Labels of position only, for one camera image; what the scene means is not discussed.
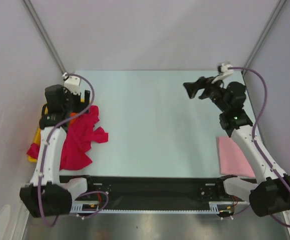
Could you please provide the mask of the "crimson red t shirt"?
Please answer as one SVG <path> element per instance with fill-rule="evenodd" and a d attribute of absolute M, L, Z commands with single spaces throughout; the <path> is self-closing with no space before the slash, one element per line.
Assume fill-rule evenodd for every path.
<path fill-rule="evenodd" d="M 92 148 L 92 142 L 102 144 L 109 140 L 108 133 L 102 127 L 95 127 L 99 120 L 99 108 L 93 105 L 88 113 L 76 118 L 69 126 L 62 149 L 60 170 L 77 171 L 93 162 L 87 156 L 87 152 Z"/>

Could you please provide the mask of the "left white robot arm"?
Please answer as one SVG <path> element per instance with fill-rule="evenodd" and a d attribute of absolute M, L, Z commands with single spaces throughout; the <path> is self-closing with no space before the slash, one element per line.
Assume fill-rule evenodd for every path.
<path fill-rule="evenodd" d="M 60 84 L 45 89 L 48 112 L 40 119 L 41 144 L 34 174 L 20 189 L 20 199 L 35 218 L 67 215 L 72 203 L 81 196 L 85 200 L 95 194 L 95 187 L 84 177 L 60 182 L 60 163 L 67 137 L 73 96 Z"/>

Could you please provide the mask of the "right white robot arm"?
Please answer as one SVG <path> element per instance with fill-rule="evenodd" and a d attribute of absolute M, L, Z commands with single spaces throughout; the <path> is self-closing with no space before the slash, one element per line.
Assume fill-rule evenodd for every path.
<path fill-rule="evenodd" d="M 222 80 L 200 77 L 183 83 L 190 99 L 202 91 L 199 99 L 210 99 L 220 110 L 220 125 L 237 144 L 250 164 L 256 183 L 229 177 L 215 188 L 216 196 L 226 201 L 233 195 L 249 203 L 253 212 L 264 217 L 290 210 L 290 175 L 273 159 L 255 134 L 255 123 L 244 110 L 246 87 L 231 82 L 223 87 Z"/>

